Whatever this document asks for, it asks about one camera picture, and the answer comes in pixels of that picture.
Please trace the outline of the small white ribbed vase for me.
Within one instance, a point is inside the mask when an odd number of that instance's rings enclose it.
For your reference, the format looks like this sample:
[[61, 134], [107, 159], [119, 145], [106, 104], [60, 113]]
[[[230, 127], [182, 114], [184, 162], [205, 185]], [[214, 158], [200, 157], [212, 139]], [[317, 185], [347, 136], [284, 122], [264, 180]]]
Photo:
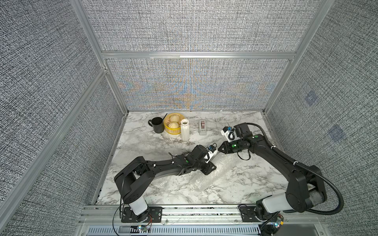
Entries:
[[190, 138], [190, 122], [188, 119], [181, 120], [181, 138], [184, 142]]

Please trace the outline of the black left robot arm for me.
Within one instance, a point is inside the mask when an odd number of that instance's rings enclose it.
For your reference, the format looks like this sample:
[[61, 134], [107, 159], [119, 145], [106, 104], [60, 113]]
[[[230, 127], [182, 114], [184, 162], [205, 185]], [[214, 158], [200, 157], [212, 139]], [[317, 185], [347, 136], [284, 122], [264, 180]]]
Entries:
[[208, 147], [197, 145], [190, 152], [171, 155], [168, 160], [148, 161], [142, 156], [135, 158], [114, 177], [122, 202], [128, 205], [136, 216], [148, 214], [149, 207], [143, 194], [153, 180], [195, 171], [208, 175], [216, 170], [211, 159], [217, 152], [217, 144], [214, 143]]

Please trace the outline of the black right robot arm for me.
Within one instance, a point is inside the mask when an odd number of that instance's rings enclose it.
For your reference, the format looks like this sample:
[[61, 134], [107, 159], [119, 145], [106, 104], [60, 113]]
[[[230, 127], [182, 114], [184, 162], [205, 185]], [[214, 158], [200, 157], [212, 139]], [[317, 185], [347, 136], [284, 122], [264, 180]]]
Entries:
[[305, 212], [327, 200], [324, 181], [320, 178], [321, 171], [316, 166], [301, 168], [299, 162], [282, 153], [266, 137], [265, 132], [253, 134], [248, 123], [235, 127], [225, 126], [221, 134], [226, 138], [219, 151], [225, 154], [249, 153], [266, 160], [276, 168], [288, 181], [284, 193], [265, 197], [256, 202], [255, 215], [265, 221], [280, 211], [293, 210]]

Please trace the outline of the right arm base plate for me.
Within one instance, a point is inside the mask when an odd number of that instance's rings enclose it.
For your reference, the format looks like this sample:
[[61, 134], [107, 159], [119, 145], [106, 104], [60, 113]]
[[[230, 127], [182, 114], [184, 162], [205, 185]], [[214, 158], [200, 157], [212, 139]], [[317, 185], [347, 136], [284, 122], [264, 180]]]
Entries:
[[255, 205], [241, 204], [237, 208], [240, 212], [243, 223], [259, 222], [260, 224], [263, 224], [264, 222], [276, 222], [282, 216], [279, 212], [276, 212], [268, 213], [266, 216], [258, 218], [255, 211]]

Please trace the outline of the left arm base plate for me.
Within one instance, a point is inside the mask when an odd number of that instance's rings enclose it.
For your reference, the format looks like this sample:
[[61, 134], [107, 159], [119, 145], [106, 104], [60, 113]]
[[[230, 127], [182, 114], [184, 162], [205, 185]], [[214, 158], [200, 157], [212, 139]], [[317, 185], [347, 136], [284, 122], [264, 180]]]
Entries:
[[162, 210], [163, 208], [158, 207], [147, 207], [147, 210], [141, 213], [140, 215], [136, 215], [130, 207], [125, 207], [123, 209], [123, 213], [121, 214], [121, 222], [122, 223], [161, 223], [162, 218]]

